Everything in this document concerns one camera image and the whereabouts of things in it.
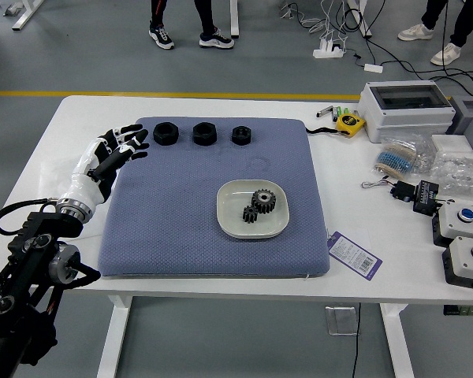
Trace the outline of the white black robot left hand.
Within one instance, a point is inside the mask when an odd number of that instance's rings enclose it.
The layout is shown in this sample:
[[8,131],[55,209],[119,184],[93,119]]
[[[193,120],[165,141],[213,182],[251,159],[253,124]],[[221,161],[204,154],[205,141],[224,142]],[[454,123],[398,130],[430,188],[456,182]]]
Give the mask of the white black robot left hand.
[[113,128],[90,143],[71,176],[71,184],[57,206],[80,203],[94,211],[110,197],[117,171],[125,163],[145,158],[148,130],[141,124]]

